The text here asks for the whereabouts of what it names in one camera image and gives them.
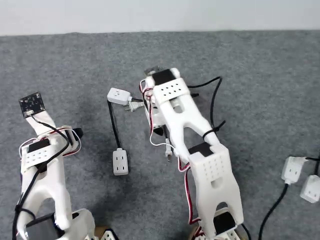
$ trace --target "black circuit board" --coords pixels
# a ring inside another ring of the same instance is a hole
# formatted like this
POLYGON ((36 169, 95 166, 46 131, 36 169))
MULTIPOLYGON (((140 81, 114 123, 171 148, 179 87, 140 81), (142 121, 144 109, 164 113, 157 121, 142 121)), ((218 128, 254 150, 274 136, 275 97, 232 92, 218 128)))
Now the black circuit board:
POLYGON ((19 103, 22 115, 25 119, 46 110, 44 102, 39 92, 21 98, 19 100, 19 103))

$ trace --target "black cable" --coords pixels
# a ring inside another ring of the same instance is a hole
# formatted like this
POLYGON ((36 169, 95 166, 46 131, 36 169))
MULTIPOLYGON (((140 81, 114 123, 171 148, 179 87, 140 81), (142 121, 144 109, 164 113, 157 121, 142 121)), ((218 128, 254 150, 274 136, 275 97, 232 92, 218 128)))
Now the black cable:
POLYGON ((218 79, 220 79, 221 77, 220 76, 217 76, 217 77, 215 77, 214 79, 211 79, 210 81, 207 81, 207 82, 205 82, 205 83, 202 83, 202 84, 199 84, 199 85, 191 85, 191 86, 187 86, 188 88, 190 88, 190 89, 196 89, 196 88, 201 88, 201 87, 203 87, 203 86, 206 86, 206 85, 208 85, 208 84, 210 84, 210 83, 212 83, 212 82, 214 82, 215 80, 218 80, 218 79))
POLYGON ((26 213, 30 214, 31 217, 33 218, 33 220, 36 220, 36 215, 35 215, 32 211, 30 211, 29 209, 20 208, 20 211, 21 211, 21 212, 26 212, 26 213))
POLYGON ((217 132, 217 130, 219 130, 225 123, 226 121, 224 120, 219 126, 218 126, 218 129, 215 128, 215 122, 214 122, 214 106, 215 106, 215 99, 216 99, 216 96, 217 96, 217 92, 218 92, 218 89, 220 87, 220 84, 222 82, 222 76, 217 76, 214 78, 215 80, 219 79, 219 82, 218 84, 216 85, 215 89, 214 89, 214 92, 213 92, 213 95, 212 95, 212 99, 211 99, 211 105, 210 105, 210 122, 211 122, 211 127, 212 129, 214 130, 214 132, 217 132))
POLYGON ((107 101, 107 102, 108 102, 109 113, 110 113, 110 118, 111 118, 111 124, 112 124, 112 129, 113 129, 113 133, 114 133, 116 145, 117 145, 118 149, 120 149, 120 148, 121 148, 121 145, 120 145, 120 141, 119 141, 119 137, 118 137, 116 125, 115 125, 114 114, 112 113, 111 102, 109 102, 109 101, 107 101))
POLYGON ((139 98, 131 98, 131 101, 132 102, 143 102, 143 100, 142 99, 139 99, 139 98))
POLYGON ((319 176, 319 166, 320 166, 320 161, 317 161, 314 167, 314 175, 319 176))
POLYGON ((320 158, 314 158, 314 157, 306 157, 305 159, 311 160, 311 161, 315 161, 315 162, 319 162, 320 161, 320 158))
POLYGON ((248 240, 251 240, 251 234, 250 234, 248 228, 246 227, 246 225, 244 223, 242 223, 241 225, 242 225, 243 229, 245 230, 245 232, 246 232, 246 234, 248 236, 248 240))
POLYGON ((219 80, 218 84, 216 85, 215 89, 214 89, 214 92, 213 92, 213 95, 212 95, 212 99, 211 99, 211 105, 210 105, 210 123, 211 123, 211 127, 213 129, 213 131, 215 133, 217 133, 220 128, 226 123, 225 120, 223 120, 219 126, 215 127, 215 122, 214 122, 214 106, 215 106, 215 99, 216 99, 216 96, 217 96, 217 92, 218 92, 218 89, 220 87, 220 84, 223 80, 222 76, 217 76, 213 79, 211 79, 210 81, 207 81, 205 83, 202 83, 202 84, 199 84, 199 85, 193 85, 193 86, 187 86, 188 88, 190 89, 195 89, 195 88, 200 88, 200 87, 203 87, 203 86, 206 86, 216 80, 219 80))
POLYGON ((272 212, 276 209, 276 207, 279 205, 279 203, 281 202, 281 200, 284 198, 284 196, 286 195, 287 193, 287 190, 288 190, 288 187, 289 187, 289 184, 285 184, 284 185, 284 188, 282 190, 282 193, 280 195, 280 197, 278 198, 278 200, 273 204, 273 206, 270 208, 270 210, 268 211, 268 213, 265 215, 263 221, 262 221, 262 224, 260 226, 260 230, 259 230, 259 238, 258 240, 262 240, 262 234, 263 234, 263 231, 264 231, 264 227, 265 227, 265 224, 268 220, 268 218, 270 217, 270 215, 272 214, 272 212))
POLYGON ((50 157, 47 161, 43 162, 40 167, 37 169, 37 171, 35 172, 35 174, 33 175, 33 178, 29 184, 29 186, 27 187, 26 191, 24 193, 22 193, 23 195, 21 196, 19 202, 17 203, 17 205, 15 206, 15 213, 14 213, 14 218, 13 218, 13 223, 12 223, 12 240, 17 240, 17 236, 16 236, 16 232, 17 232, 17 223, 18 223, 18 217, 20 212, 22 211, 22 208, 24 206, 24 203, 31 191, 31 188, 33 187, 33 185, 35 184, 35 181, 38 177, 38 175, 43 172, 43 170, 45 169, 45 167, 47 166, 48 163, 50 163, 53 159, 55 159, 56 157, 58 157, 59 155, 61 155, 69 146, 70 142, 69 139, 67 138, 67 136, 65 136, 61 131, 59 131, 58 129, 56 129, 55 127, 45 123, 45 122, 41 122, 35 119, 34 116, 32 116, 32 118, 41 125, 44 125, 47 128, 52 129, 53 131, 55 131, 56 133, 60 134, 65 140, 66 140, 66 144, 65 146, 56 154, 54 154, 52 157, 50 157))

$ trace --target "red and white wire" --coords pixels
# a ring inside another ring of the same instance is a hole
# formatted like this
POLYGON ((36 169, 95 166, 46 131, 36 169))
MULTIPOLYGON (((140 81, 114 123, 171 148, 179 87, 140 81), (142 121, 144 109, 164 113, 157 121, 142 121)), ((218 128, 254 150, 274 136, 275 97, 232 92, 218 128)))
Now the red and white wire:
POLYGON ((192 208, 192 201, 190 197, 190 191, 189 191, 189 184, 188 184, 188 171, 190 167, 188 167, 184 173, 184 189, 185 189, 185 195, 186 195, 186 200, 188 202, 188 207, 189 207, 189 219, 188 223, 190 225, 200 221, 201 219, 199 217, 196 217, 195 219, 192 219, 193 217, 193 208, 192 208))
MULTIPOLYGON (((142 92, 142 90, 141 90, 141 88, 142 88, 142 87, 141 87, 141 83, 142 83, 142 81, 140 82, 139 87, 140 87, 140 91, 142 92)), ((152 88, 147 88, 147 89, 145 89, 145 90, 142 92, 142 96, 144 97, 144 96, 145 96, 145 93, 146 93, 147 91, 149 91, 149 90, 152 90, 152 88)), ((174 146, 172 146, 171 144, 169 144, 169 143, 162 142, 162 143, 156 144, 156 143, 153 143, 153 142, 152 142, 152 134, 154 133, 154 123, 153 123, 152 109, 153 109, 152 103, 151 103, 151 100, 149 99, 149 122, 150 122, 150 137, 149 137, 149 141, 150 141, 150 143, 151 143, 153 146, 156 146, 156 147, 161 146, 161 145, 168 145, 168 146, 170 146, 170 147, 174 150, 174 152, 176 152, 176 148, 175 148, 174 146)), ((192 225, 192 224, 200 221, 201 219, 200 219, 199 217, 197 217, 197 218, 195 218, 195 219, 192 219, 192 217, 193 217, 193 208, 192 208, 192 202, 191 202, 190 191, 189 191, 189 184, 188 184, 188 170, 190 169, 190 164, 187 163, 184 167, 182 167, 182 163, 181 163, 181 160, 180 160, 179 155, 177 155, 177 164, 178 164, 178 170, 179 170, 179 172, 181 172, 181 173, 185 172, 185 174, 184 174, 184 189, 185 189, 186 199, 187 199, 188 208, 189 208, 188 224, 192 225)))

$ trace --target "white wire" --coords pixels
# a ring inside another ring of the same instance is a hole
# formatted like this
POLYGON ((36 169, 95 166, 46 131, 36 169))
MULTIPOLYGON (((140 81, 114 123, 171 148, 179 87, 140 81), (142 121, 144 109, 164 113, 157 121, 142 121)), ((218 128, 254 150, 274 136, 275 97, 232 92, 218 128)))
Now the white wire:
POLYGON ((28 139, 27 141, 23 142, 23 143, 19 146, 19 156, 20 156, 20 158, 22 158, 21 148, 22 148, 26 143, 30 142, 31 140, 37 140, 37 138, 32 137, 32 138, 28 139))
POLYGON ((66 129, 67 129, 67 130, 71 130, 71 131, 74 133, 74 135, 78 138, 78 142, 79 142, 78 150, 76 150, 76 151, 73 152, 73 153, 66 153, 66 154, 65 154, 66 156, 71 156, 71 155, 77 154, 77 153, 81 150, 82 143, 81 143, 80 137, 78 136, 78 134, 76 133, 75 130, 73 130, 72 128, 66 128, 66 129))
POLYGON ((145 81, 146 81, 146 80, 143 79, 143 80, 141 80, 140 83, 139 83, 139 87, 140 87, 139 90, 141 91, 141 93, 142 93, 143 90, 144 90, 144 89, 142 88, 142 85, 141 85, 141 84, 142 84, 142 82, 145 82, 145 81))
POLYGON ((184 173, 185 171, 188 170, 188 168, 190 168, 190 166, 186 167, 185 169, 180 169, 180 157, 179 157, 179 154, 178 154, 178 152, 177 152, 177 150, 176 150, 176 148, 174 146, 172 146, 171 144, 166 143, 166 142, 162 142, 162 143, 153 143, 152 142, 151 138, 152 138, 152 134, 154 133, 154 128, 153 128, 154 120, 153 120, 153 116, 152 116, 152 106, 150 105, 149 108, 151 108, 151 112, 150 112, 150 116, 149 116, 150 117, 150 128, 151 128, 151 134, 150 134, 150 137, 149 137, 150 143, 155 147, 158 147, 158 146, 161 146, 161 145, 167 145, 167 146, 171 147, 173 149, 174 154, 176 154, 176 157, 177 157, 177 160, 178 160, 177 161, 178 170, 179 170, 180 173, 184 173))

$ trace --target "electrical plug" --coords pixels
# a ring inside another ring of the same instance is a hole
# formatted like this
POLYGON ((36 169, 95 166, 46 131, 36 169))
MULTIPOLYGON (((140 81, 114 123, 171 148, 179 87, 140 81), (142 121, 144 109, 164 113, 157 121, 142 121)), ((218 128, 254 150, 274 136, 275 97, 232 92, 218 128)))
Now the electrical plug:
POLYGON ((127 105, 131 101, 131 93, 112 87, 107 95, 108 101, 115 104, 127 105))
POLYGON ((285 160, 281 178, 286 184, 294 184, 299 180, 302 167, 306 162, 305 157, 290 156, 285 160))
POLYGON ((319 201, 320 197, 320 177, 317 175, 308 176, 306 179, 300 197, 314 204, 319 201))
POLYGON ((168 138, 165 139, 165 156, 168 158, 168 161, 171 160, 171 156, 172 156, 172 149, 171 146, 169 146, 168 144, 170 144, 170 140, 168 138))
POLYGON ((141 107, 144 107, 145 104, 143 101, 129 101, 128 105, 126 106, 129 106, 129 108, 126 108, 124 109, 125 111, 130 111, 130 112, 133 112, 135 110, 137 110, 138 108, 141 108, 141 107))

